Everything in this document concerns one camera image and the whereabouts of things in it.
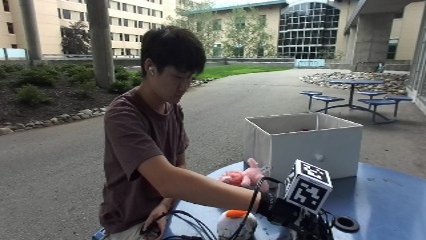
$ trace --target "man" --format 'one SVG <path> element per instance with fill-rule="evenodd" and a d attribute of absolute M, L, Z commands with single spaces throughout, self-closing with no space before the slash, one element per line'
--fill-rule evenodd
<path fill-rule="evenodd" d="M 144 35 L 144 81 L 113 100 L 105 114 L 100 222 L 109 239 L 141 239 L 141 229 L 169 210 L 173 199 L 224 209 L 249 207 L 252 190 L 185 169 L 188 137 L 178 102 L 205 61 L 202 45 L 188 30 L 168 26 Z M 264 195 L 260 201 L 258 195 L 253 210 L 264 208 L 257 212 L 265 215 L 270 202 Z M 158 239 L 165 224 L 165 218 L 157 221 Z"/>

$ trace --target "white box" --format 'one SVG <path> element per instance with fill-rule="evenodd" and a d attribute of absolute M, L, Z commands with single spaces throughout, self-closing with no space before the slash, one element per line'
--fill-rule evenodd
<path fill-rule="evenodd" d="M 244 159 L 285 181 L 297 159 L 329 171 L 331 179 L 357 176 L 362 125 L 323 113 L 245 119 Z"/>

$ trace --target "brown t-shirt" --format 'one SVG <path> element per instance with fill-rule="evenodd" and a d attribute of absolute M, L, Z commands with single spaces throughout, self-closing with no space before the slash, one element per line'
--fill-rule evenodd
<path fill-rule="evenodd" d="M 164 155 L 176 166 L 177 156 L 188 147 L 181 106 L 168 104 L 166 113 L 160 114 L 149 108 L 136 90 L 113 100 L 105 114 L 106 183 L 99 218 L 108 234 L 145 221 L 162 200 L 137 171 L 140 164 Z"/>

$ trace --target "stone border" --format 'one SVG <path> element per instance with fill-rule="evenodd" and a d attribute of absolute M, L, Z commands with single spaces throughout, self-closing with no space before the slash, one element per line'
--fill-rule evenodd
<path fill-rule="evenodd" d="M 193 82 L 190 83 L 190 87 L 197 87 L 201 84 L 205 84 L 210 81 L 213 81 L 213 78 L 193 80 Z M 27 124 L 23 124 L 23 123 L 12 124 L 11 122 L 5 122 L 3 125 L 0 124 L 0 136 L 12 134 L 13 132 L 23 132 L 36 128 L 51 127 L 64 123 L 71 123 L 79 120 L 104 116 L 105 112 L 106 112 L 106 106 L 103 106 L 101 108 L 84 109 L 73 114 L 64 113 L 60 116 L 51 118 L 49 120 L 31 121 Z"/>
<path fill-rule="evenodd" d="M 365 72 L 333 72 L 317 73 L 302 76 L 301 81 L 318 85 L 321 87 L 349 89 L 347 84 L 330 84 L 326 80 L 331 79 L 369 79 L 383 81 L 383 84 L 357 85 L 357 91 L 383 91 L 391 95 L 406 95 L 406 82 L 410 79 L 410 74 L 403 73 L 365 73 Z"/>

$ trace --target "blue table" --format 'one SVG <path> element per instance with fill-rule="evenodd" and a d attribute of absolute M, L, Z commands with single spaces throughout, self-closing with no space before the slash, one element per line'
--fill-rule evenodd
<path fill-rule="evenodd" d="M 230 170 L 244 170 L 244 162 L 234 163 L 208 176 L 217 179 Z M 225 211 L 185 201 L 176 209 L 189 212 L 216 234 L 220 214 Z M 323 209 L 335 216 L 349 216 L 361 225 L 355 233 L 333 228 L 335 240 L 406 240 L 426 237 L 426 180 L 370 164 L 358 164 L 358 176 L 333 180 L 333 192 Z M 258 227 L 254 239 L 278 239 L 288 229 L 272 225 L 256 215 Z M 172 217 L 165 236 L 194 235 L 200 232 L 180 218 Z"/>
<path fill-rule="evenodd" d="M 389 119 L 386 116 L 383 116 L 381 113 L 373 111 L 371 109 L 354 105 L 353 101 L 354 101 L 354 92 L 355 92 L 355 85 L 373 85 L 373 84 L 383 84 L 383 81 L 377 81 L 377 80 L 365 80 L 365 79 L 335 79 L 335 80 L 329 80 L 327 81 L 331 84 L 349 84 L 350 85 L 350 93 L 349 93 L 349 102 L 346 104 L 341 104 L 341 105 L 334 105 L 326 108 L 322 108 L 319 110 L 317 110 L 317 112 L 329 110 L 331 108 L 338 108 L 338 107 L 349 107 L 350 109 L 355 109 L 355 110 L 361 110 L 361 111 L 366 111 L 370 112 L 373 114 L 375 114 L 377 116 L 379 116 L 383 119 L 383 123 L 385 122 L 393 122 L 391 119 Z"/>

